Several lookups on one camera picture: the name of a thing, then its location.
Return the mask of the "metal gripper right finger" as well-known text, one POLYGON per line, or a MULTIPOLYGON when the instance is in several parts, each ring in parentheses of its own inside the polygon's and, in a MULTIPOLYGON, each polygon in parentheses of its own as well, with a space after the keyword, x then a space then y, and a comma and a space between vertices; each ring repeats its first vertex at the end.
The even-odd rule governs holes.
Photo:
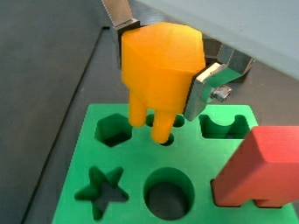
POLYGON ((229 83, 249 73, 255 59, 222 44, 217 59, 194 76, 183 116, 192 121, 214 100, 225 102, 233 92, 229 83))

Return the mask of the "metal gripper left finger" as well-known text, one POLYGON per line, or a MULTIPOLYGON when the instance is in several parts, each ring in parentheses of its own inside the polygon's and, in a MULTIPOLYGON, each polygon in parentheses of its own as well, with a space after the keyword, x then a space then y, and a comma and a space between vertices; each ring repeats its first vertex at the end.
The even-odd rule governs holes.
POLYGON ((128 0, 100 0, 107 13, 107 21, 112 28, 116 43, 118 66, 122 67, 122 36, 127 31, 140 27, 140 21, 134 18, 128 0))

